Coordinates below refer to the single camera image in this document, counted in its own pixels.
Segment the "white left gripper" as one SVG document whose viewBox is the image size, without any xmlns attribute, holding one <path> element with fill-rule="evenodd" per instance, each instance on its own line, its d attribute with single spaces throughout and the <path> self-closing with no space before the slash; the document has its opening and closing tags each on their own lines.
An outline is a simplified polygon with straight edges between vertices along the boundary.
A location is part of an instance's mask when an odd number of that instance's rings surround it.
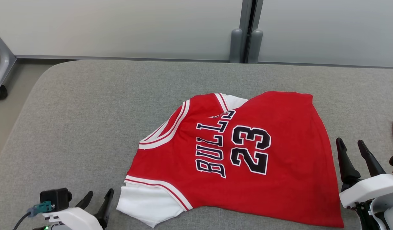
<svg viewBox="0 0 393 230">
<path fill-rule="evenodd" d="M 103 204 L 98 212 L 88 213 L 85 209 L 90 204 L 94 195 L 89 191 L 76 205 L 76 208 L 66 208 L 61 211 L 47 208 L 32 208 L 32 217 L 42 213 L 45 220 L 49 221 L 47 226 L 36 228 L 36 230 L 103 230 L 108 226 L 111 211 L 111 202 L 114 189 L 110 188 L 104 197 Z"/>
</svg>

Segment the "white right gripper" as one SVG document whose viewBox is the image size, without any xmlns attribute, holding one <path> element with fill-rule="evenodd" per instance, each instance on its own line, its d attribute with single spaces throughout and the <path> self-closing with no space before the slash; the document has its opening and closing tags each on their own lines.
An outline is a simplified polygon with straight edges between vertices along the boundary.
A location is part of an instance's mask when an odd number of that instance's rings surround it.
<svg viewBox="0 0 393 230">
<path fill-rule="evenodd" d="M 343 207 L 357 213 L 361 230 L 393 230 L 393 175 L 386 174 L 364 141 L 358 140 L 371 177 L 361 181 L 340 137 L 336 139 L 336 147 L 343 183 L 339 197 Z"/>
</svg>

